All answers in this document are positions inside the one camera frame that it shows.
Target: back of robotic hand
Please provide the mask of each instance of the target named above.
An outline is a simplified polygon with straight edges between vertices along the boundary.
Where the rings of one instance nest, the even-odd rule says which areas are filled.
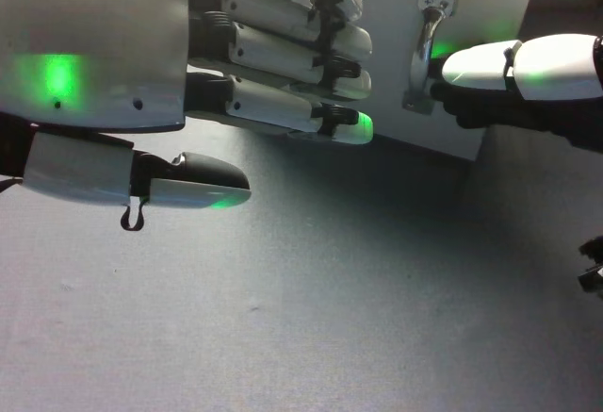
[[[603,153],[603,38],[566,34],[484,44],[431,67],[439,79],[432,97],[461,127],[506,124],[551,132]],[[595,262],[579,276],[580,285],[603,293],[603,237],[579,251]]]
[[[52,8],[40,12],[39,8]],[[0,0],[0,174],[66,200],[127,206],[245,202],[240,169],[168,162],[110,133],[186,117],[347,144],[372,139],[362,0]]]

